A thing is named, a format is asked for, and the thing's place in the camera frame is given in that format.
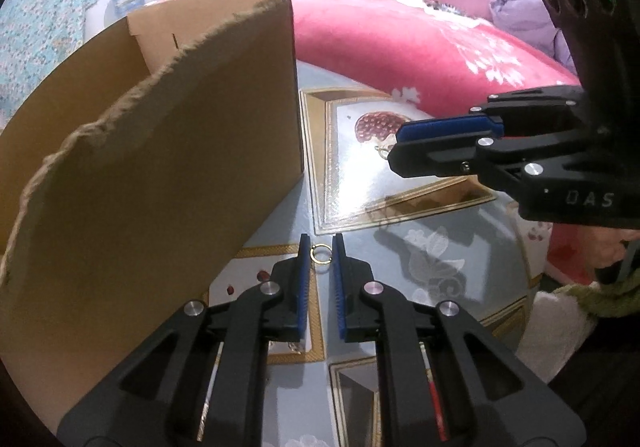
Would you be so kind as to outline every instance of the blue floral cloth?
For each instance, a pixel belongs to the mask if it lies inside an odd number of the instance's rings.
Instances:
[[[97,0],[5,0],[0,7],[0,130],[84,39]]]

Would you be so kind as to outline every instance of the torn cardboard edge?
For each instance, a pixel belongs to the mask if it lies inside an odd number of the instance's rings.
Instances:
[[[238,9],[253,8],[255,3],[256,0],[162,0],[130,12],[127,25],[147,68],[154,73],[165,63],[166,55],[176,55],[199,36],[207,21],[229,17]],[[186,18],[204,21],[185,23]]]
[[[18,108],[0,134],[0,255],[18,216],[22,190],[43,160],[149,75],[123,18],[60,63]]]
[[[216,64],[222,64],[223,62],[232,60],[234,56],[240,54],[245,48],[247,48],[252,39],[264,29],[256,23],[246,23],[246,21],[256,13],[270,13],[273,5],[281,4],[283,2],[288,2],[288,0],[262,0],[255,5],[255,11],[235,13],[233,14],[233,19],[223,22],[208,34],[204,34],[197,38],[193,43],[183,46],[183,48],[178,50],[178,54],[174,56],[170,62],[167,62],[157,72],[153,73],[148,78],[140,82],[139,85],[121,96],[113,106],[107,109],[100,119],[78,127],[78,129],[66,137],[59,151],[44,158],[40,169],[22,190],[18,217],[15,220],[12,232],[7,242],[5,253],[2,256],[2,261],[0,263],[0,290],[4,287],[4,284],[9,281],[8,272],[10,271],[10,262],[15,248],[15,241],[22,223],[32,205],[32,215],[38,213],[38,196],[42,197],[46,193],[47,176],[54,172],[56,165],[63,159],[63,157],[65,157],[65,155],[68,154],[74,146],[79,144],[81,141],[85,141],[91,147],[94,147],[97,152],[98,159],[109,161],[117,158],[117,155],[111,154],[112,151],[105,150],[100,147],[105,142],[106,135],[114,129],[117,123],[127,123],[127,114],[129,111],[135,108],[145,109],[146,107],[146,115],[148,116],[146,120],[153,122],[153,124],[150,124],[146,129],[140,125],[138,127],[129,128],[129,134],[131,135],[130,144],[135,148],[145,140],[149,131],[152,130],[159,120],[164,118],[164,116],[171,111],[171,107],[173,107],[169,106],[160,112],[158,111],[158,106],[145,106],[144,104],[141,104],[140,98],[148,88],[157,86],[158,82],[163,80],[163,77],[166,76],[166,73],[173,72],[175,63],[180,58],[183,56],[188,57],[195,48],[207,40],[219,38],[217,41],[218,44],[225,48],[224,52],[217,53],[219,61],[216,62]]]

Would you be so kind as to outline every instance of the cardboard box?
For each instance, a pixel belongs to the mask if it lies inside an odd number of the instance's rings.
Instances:
[[[91,39],[0,135],[0,357],[51,431],[300,179],[295,73],[289,0],[171,0]]]

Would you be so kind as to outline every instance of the table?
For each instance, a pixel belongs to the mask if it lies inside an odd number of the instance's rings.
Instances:
[[[301,89],[361,86],[303,62],[298,63],[298,85]],[[529,302],[536,290],[537,279],[531,269],[539,267],[532,265],[543,265],[546,255],[533,249],[533,252],[529,250],[529,256],[536,257],[527,256],[522,234],[529,232],[533,236],[530,237],[532,246],[543,250],[545,241],[548,242],[547,231],[550,231],[536,223],[518,221],[514,209],[508,196],[497,193],[495,201],[475,207],[346,232],[345,247],[351,257],[370,263],[376,279],[394,286],[408,298],[420,298],[424,294],[417,292],[419,285],[410,274],[415,260],[412,254],[417,253],[412,250],[412,244],[437,239],[438,257],[432,255],[428,259],[432,261],[431,268],[436,271],[440,262],[447,261],[460,268],[455,275],[449,271],[449,276],[443,278],[431,294],[435,293],[440,300],[456,300],[514,348],[524,330]],[[331,244],[331,236],[314,233],[306,172],[234,261],[250,261],[251,257],[262,254],[273,257],[270,260],[273,264],[279,255],[295,250],[294,244],[301,233],[309,234],[312,243]],[[261,268],[256,261],[246,265]],[[300,352],[289,351],[286,345],[278,345],[280,349],[274,351],[274,359],[270,357],[270,363],[279,363],[268,367],[263,422],[265,447],[344,447],[347,436],[350,447],[378,445],[374,344],[347,345],[338,340],[328,267],[316,267],[314,276],[317,305],[310,303],[310,315],[315,311],[319,317],[321,334],[318,326],[312,327],[310,333],[315,330],[316,335],[312,337],[311,349],[305,353],[304,363],[295,363],[296,354]],[[257,282],[254,277],[248,279],[244,288]],[[215,302],[216,293],[220,293],[226,283],[223,277],[216,278],[210,290],[210,303]],[[334,401],[332,395],[337,395],[337,400]],[[345,420],[344,413],[349,413],[351,419]]]

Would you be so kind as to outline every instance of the cardboard flap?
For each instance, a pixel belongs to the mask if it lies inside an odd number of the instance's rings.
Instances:
[[[146,65],[154,73],[180,48],[260,1],[166,0],[129,13],[129,33],[138,40]]]
[[[53,432],[302,175],[291,15],[289,0],[237,14],[29,182],[0,269],[0,355]]]

